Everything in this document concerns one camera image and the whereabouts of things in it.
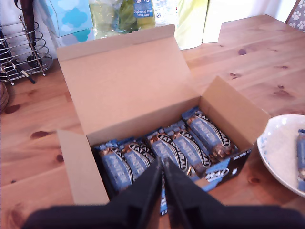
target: white bowl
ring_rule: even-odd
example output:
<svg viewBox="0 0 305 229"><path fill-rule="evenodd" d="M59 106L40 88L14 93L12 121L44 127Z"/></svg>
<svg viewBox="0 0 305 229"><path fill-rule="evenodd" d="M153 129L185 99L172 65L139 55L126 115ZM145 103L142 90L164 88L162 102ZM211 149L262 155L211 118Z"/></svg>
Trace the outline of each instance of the white bowl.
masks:
<svg viewBox="0 0 305 229"><path fill-rule="evenodd" d="M296 138L305 129L305 116L285 114L269 119L265 131L257 139L263 163L286 188L305 198L298 189Z"/></svg>

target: blue cloud pattern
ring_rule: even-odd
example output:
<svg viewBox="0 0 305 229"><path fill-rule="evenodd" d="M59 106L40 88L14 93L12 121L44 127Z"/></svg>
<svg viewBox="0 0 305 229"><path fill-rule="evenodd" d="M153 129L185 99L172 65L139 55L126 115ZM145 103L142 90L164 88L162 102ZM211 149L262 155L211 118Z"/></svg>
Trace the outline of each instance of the blue cloud pattern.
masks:
<svg viewBox="0 0 305 229"><path fill-rule="evenodd" d="M80 12L78 8L74 8L73 10L67 12L65 16L62 18L62 23L64 24L72 24L74 27L80 27L81 24L85 23L88 19L88 16L84 12Z"/></svg>
<svg viewBox="0 0 305 229"><path fill-rule="evenodd" d="M74 32L73 35L76 37L78 42L85 42L90 34L90 29Z"/></svg>

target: white wall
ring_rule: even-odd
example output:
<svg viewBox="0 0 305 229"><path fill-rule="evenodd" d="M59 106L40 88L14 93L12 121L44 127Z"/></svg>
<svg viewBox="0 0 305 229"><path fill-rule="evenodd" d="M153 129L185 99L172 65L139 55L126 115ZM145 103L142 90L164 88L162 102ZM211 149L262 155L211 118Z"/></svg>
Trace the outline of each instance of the white wall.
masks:
<svg viewBox="0 0 305 229"><path fill-rule="evenodd" d="M268 14L281 22L285 22L295 5L296 0L270 0L265 14Z"/></svg>
<svg viewBox="0 0 305 229"><path fill-rule="evenodd" d="M296 0L220 0L225 7L222 15L223 22L234 21L242 18L252 17L261 14L268 14L282 22L285 22ZM17 22L21 11L14 5L13 0L1 0L0 22L9 24ZM40 15L35 12L35 21L40 24L40 31L43 33L51 55L56 58L56 51L52 44L48 29L41 21Z"/></svg>
<svg viewBox="0 0 305 229"><path fill-rule="evenodd" d="M1 5L1 7L0 7L0 24L1 25L20 22L20 20L18 19L18 16L22 15L22 12L15 6L14 0L0 0L0 5ZM34 17L35 17L35 21L39 23L39 31L42 32L43 38L46 40L46 46L50 50L50 55L53 58L57 58L56 50L52 43L48 28L42 22L39 13L35 9L34 9Z"/></svg>

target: box flap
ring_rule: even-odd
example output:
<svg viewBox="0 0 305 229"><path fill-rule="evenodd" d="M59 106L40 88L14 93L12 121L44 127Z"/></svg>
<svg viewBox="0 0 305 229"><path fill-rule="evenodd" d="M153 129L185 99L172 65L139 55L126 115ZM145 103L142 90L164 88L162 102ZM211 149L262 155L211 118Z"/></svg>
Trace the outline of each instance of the box flap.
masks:
<svg viewBox="0 0 305 229"><path fill-rule="evenodd" d="M199 96L173 25L58 49L84 133Z"/></svg>
<svg viewBox="0 0 305 229"><path fill-rule="evenodd" d="M169 126L181 120L181 114L199 103L201 96L169 105L163 109L155 110L146 115L112 125L87 135L91 145L106 142L109 139L125 139L130 136L142 137L160 126Z"/></svg>
<svg viewBox="0 0 305 229"><path fill-rule="evenodd" d="M270 118L220 77L204 92L201 108L241 150L253 145Z"/></svg>
<svg viewBox="0 0 305 229"><path fill-rule="evenodd" d="M74 203L108 203L109 199L86 136L64 130L58 130L57 133Z"/></svg>

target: box lid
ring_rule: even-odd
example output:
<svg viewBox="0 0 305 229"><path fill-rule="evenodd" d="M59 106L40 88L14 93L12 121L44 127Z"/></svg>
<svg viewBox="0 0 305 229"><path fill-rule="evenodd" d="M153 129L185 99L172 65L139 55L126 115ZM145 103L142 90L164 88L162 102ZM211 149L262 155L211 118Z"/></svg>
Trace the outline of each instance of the box lid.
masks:
<svg viewBox="0 0 305 229"><path fill-rule="evenodd" d="M57 50L86 135L200 95L173 33L168 25Z"/></svg>

